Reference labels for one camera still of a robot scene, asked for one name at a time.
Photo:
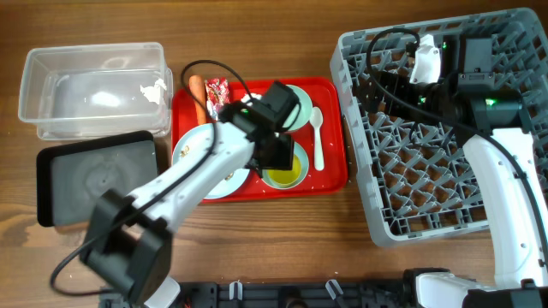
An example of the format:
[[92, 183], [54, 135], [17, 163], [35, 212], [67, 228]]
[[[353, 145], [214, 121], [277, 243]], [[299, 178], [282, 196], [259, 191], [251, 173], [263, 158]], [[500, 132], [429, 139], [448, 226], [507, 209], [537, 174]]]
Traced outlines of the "green bowl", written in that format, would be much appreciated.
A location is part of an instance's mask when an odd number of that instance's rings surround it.
[[290, 132], [294, 132], [309, 122], [313, 110], [313, 102], [302, 88], [294, 85], [289, 85], [289, 88], [292, 89], [300, 102], [290, 113], [286, 122], [283, 124], [283, 128], [286, 128]]

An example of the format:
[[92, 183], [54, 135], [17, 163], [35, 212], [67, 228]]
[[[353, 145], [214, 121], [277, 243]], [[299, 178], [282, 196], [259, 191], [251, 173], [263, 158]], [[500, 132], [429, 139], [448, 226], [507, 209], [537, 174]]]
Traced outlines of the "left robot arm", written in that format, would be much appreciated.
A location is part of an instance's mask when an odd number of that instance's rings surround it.
[[225, 105], [210, 141], [128, 195], [110, 189], [99, 198], [80, 261], [130, 304], [170, 306], [180, 290], [168, 279], [177, 229], [236, 170], [291, 169], [294, 141], [283, 124], [299, 104], [274, 81], [260, 99]]

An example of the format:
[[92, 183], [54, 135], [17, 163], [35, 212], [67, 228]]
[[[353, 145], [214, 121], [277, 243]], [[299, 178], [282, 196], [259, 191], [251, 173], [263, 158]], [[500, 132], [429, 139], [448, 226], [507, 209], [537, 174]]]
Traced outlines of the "white plastic spoon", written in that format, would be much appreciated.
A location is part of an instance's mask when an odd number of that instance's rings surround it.
[[319, 107], [313, 107], [309, 122], [313, 127], [314, 132], [314, 168], [317, 171], [322, 171], [325, 168], [325, 160], [320, 128], [323, 125], [324, 118]]

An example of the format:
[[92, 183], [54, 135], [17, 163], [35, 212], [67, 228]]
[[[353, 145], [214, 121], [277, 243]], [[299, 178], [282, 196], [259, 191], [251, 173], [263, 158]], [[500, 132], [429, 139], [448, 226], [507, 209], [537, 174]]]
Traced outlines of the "yellow cup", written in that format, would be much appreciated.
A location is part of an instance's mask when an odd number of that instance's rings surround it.
[[301, 174], [301, 161], [293, 155], [293, 164], [291, 170], [275, 170], [270, 169], [267, 174], [272, 182], [275, 182], [281, 187], [287, 187], [295, 183]]

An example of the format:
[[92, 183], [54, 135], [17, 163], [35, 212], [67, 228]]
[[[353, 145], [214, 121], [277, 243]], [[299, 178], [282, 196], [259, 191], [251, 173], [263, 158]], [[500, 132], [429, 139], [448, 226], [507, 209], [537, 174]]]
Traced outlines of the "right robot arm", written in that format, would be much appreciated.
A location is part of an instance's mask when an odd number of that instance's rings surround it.
[[483, 199], [495, 253], [492, 287], [445, 269], [410, 269], [419, 307], [544, 307], [547, 304], [547, 206], [533, 159], [522, 95], [494, 86], [488, 37], [429, 35], [406, 46], [409, 77], [369, 69], [356, 96], [366, 110], [450, 126]]

